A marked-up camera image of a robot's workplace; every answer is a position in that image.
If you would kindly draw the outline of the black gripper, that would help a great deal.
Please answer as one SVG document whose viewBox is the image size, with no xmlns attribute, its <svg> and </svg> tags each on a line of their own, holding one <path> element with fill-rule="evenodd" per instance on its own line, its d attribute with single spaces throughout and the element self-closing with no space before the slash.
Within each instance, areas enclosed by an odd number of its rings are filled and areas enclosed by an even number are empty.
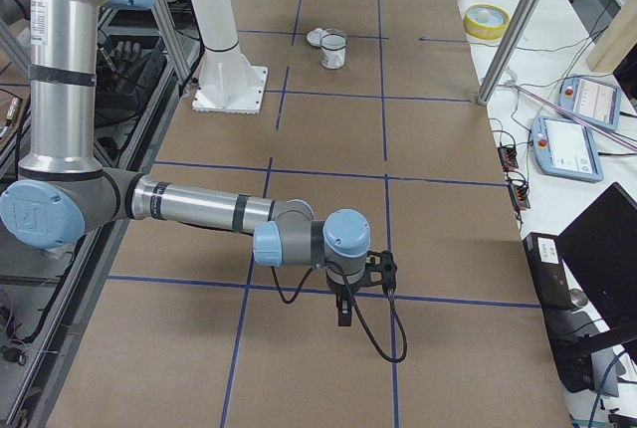
<svg viewBox="0 0 637 428">
<path fill-rule="evenodd" d="M 358 291 L 359 283 L 335 282 L 331 278 L 327 278 L 326 283 L 328 288 L 337 296 L 337 324 L 339 326 L 350 326 L 349 300 Z"/>
</svg>

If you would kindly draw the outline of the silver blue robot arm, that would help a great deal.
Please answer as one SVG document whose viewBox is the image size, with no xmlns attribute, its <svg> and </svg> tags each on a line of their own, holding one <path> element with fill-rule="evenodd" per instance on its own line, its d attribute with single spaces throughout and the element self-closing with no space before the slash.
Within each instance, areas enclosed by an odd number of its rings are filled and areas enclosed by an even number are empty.
<svg viewBox="0 0 637 428">
<path fill-rule="evenodd" d="M 170 220 L 246 234 L 256 263 L 325 269 L 338 322 L 360 314 L 355 292 L 370 283 L 370 228 L 341 209 L 315 218 L 304 201 L 160 182 L 103 167 L 94 155 L 98 19 L 103 6 L 149 8 L 154 0 L 30 0 L 31 144 L 1 196 L 1 218 L 17 239 L 52 249 L 120 219 Z"/>
</svg>

